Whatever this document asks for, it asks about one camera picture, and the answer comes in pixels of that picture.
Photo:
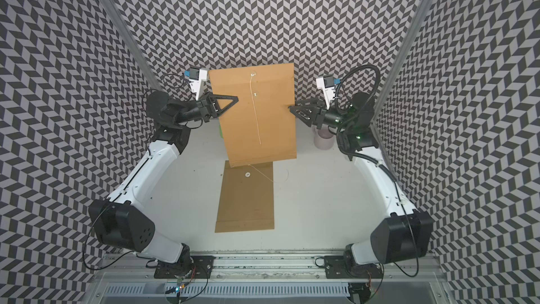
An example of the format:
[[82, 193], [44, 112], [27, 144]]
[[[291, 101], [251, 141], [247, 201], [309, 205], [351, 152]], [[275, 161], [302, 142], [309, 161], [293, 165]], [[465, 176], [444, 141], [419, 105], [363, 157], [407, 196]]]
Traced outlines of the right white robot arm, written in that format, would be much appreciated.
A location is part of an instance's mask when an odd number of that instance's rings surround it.
[[379, 212], [369, 238], [345, 248], [345, 264], [350, 272], [372, 265], [419, 260], [428, 252], [434, 219], [409, 201], [396, 177], [386, 166], [371, 121], [373, 98], [354, 94], [349, 108], [338, 112], [334, 103], [320, 99], [299, 100], [289, 111], [305, 125], [327, 129], [336, 138], [339, 151], [358, 168]]

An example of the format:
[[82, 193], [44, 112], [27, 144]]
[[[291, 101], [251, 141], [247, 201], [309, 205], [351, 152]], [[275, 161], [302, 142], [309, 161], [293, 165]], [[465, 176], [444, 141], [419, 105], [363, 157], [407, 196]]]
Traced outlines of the brown kraft file bag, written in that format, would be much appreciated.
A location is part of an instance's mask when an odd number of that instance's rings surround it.
[[219, 123], [232, 167], [297, 158], [295, 65], [211, 70], [213, 94], [237, 96]]

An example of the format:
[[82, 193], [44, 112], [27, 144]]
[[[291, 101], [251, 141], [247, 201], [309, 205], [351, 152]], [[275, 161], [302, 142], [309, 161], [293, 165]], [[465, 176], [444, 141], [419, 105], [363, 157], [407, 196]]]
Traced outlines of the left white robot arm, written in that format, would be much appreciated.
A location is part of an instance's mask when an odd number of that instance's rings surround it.
[[173, 99], [164, 91], [147, 96], [146, 115], [153, 120], [155, 132], [146, 153], [119, 187], [88, 209], [91, 231], [100, 243], [163, 263], [178, 263], [184, 246], [156, 229], [145, 214], [145, 205], [165, 171], [187, 147], [192, 130], [188, 123], [219, 118], [238, 101], [236, 96], [213, 93], [191, 101]]

